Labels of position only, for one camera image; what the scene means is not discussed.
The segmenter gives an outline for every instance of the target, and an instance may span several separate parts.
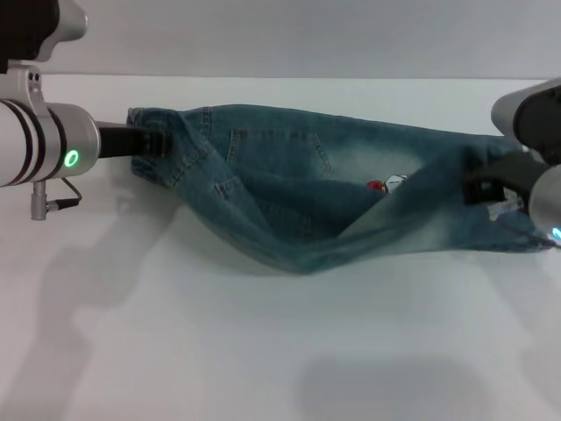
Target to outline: jeans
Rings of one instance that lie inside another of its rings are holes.
[[[287,271],[361,256],[548,246],[522,213],[506,215],[515,231],[491,222],[485,205],[464,205],[465,171],[519,150],[504,138],[248,105],[136,109],[129,124],[173,134],[166,158],[132,159],[135,175]]]

